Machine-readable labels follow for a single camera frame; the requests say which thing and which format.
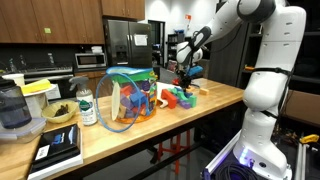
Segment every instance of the stainless steel refrigerator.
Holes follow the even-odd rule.
[[[104,27],[109,66],[152,67],[149,24],[107,20]]]

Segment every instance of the backsplash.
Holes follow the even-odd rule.
[[[49,62],[48,53],[52,53],[55,62],[72,62],[75,60],[75,53],[90,49],[90,46],[70,44],[0,44],[0,69],[9,68],[9,59],[13,58],[14,64],[21,66],[20,55],[26,63]]]

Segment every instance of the white wall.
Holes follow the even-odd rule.
[[[205,26],[216,12],[219,0],[145,0],[145,20],[163,21],[166,23],[165,41],[167,34],[174,30],[183,29],[186,36]],[[191,21],[185,15],[191,15]],[[167,62],[167,46],[165,46],[164,61]]]

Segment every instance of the wooden table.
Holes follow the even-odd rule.
[[[180,106],[175,109],[160,109],[157,107],[155,117],[137,123],[122,133],[113,133],[105,129],[100,122],[93,126],[83,126],[79,113],[76,113],[71,120],[63,124],[47,123],[45,131],[78,123],[83,133],[84,164],[54,174],[50,176],[50,179],[94,163],[99,159],[113,155],[242,100],[243,90],[241,89],[206,79],[198,79],[195,83],[210,91],[209,95],[198,94],[198,89],[194,91],[198,98],[195,108],[186,110]],[[113,128],[120,129],[127,126],[110,120],[110,100],[110,97],[99,99],[99,109],[103,119]],[[39,137],[27,144],[0,145],[0,179],[26,179],[38,141]]]

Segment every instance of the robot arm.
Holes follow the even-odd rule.
[[[253,170],[268,179],[291,179],[286,157],[270,138],[301,45],[305,20],[305,11],[286,7],[285,0],[228,0],[189,42],[177,46],[177,61],[188,71],[201,59],[202,45],[225,36],[242,21],[262,25],[260,51],[243,96],[248,110],[233,154],[242,164],[256,162]],[[191,82],[187,72],[182,72],[180,79],[182,88]]]

